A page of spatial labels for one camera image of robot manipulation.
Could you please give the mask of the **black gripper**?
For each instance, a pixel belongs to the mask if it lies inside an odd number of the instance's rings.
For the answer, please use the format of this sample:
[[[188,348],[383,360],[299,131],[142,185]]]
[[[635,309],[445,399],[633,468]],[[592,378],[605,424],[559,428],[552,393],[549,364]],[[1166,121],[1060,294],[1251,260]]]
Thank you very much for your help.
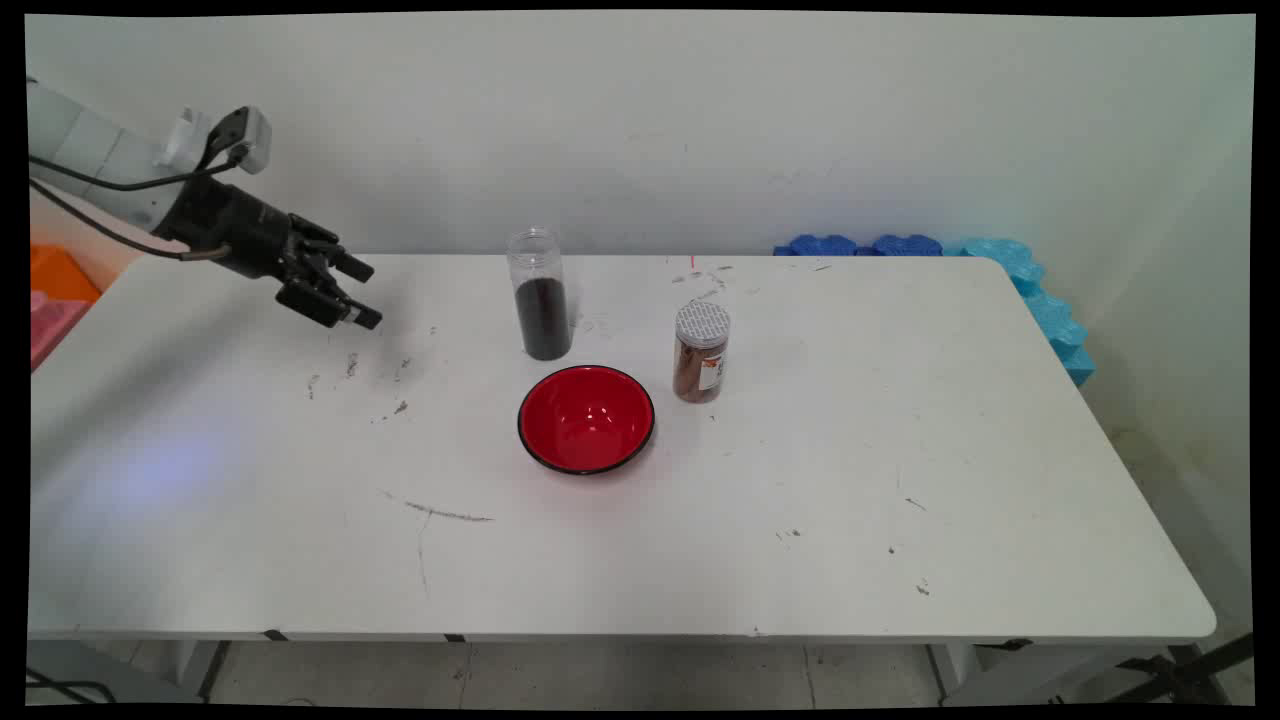
[[[326,328],[349,323],[374,331],[381,324],[383,314],[352,299],[332,274],[330,269],[337,269],[360,283],[374,274],[374,268],[352,255],[334,232],[211,176],[183,183],[155,234],[193,252],[224,249],[218,265],[250,279],[283,281],[275,301]],[[288,277],[291,237],[308,263]]]

